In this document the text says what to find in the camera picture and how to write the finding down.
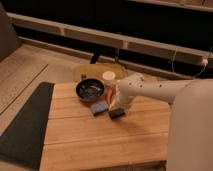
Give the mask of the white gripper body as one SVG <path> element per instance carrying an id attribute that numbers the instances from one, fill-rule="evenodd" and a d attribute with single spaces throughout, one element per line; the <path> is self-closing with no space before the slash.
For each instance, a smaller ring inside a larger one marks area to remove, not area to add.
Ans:
<path id="1" fill-rule="evenodd" d="M 110 109 L 111 110 L 123 109 L 125 112 L 128 112 L 132 106 L 132 102 L 133 102 L 132 99 L 121 100 L 119 98 L 114 98 L 112 103 L 110 104 Z"/>

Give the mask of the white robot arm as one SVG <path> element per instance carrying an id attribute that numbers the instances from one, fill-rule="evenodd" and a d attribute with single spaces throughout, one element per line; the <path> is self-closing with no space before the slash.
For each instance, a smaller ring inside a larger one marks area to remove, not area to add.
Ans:
<path id="1" fill-rule="evenodd" d="M 213 171 L 213 79 L 144 81 L 133 74 L 117 82 L 115 105 L 135 96 L 172 105 L 166 171 Z"/>

